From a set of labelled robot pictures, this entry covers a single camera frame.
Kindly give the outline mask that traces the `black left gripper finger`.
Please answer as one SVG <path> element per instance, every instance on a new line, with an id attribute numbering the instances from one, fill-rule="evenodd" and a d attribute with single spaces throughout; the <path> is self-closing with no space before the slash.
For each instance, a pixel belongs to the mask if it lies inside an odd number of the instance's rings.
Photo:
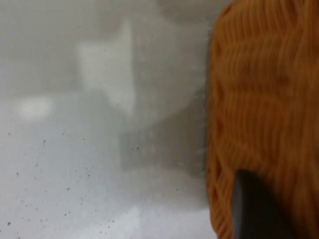
<path id="1" fill-rule="evenodd" d="M 235 173 L 231 199 L 235 239 L 292 239 L 293 228 L 272 194 L 252 171 Z"/>

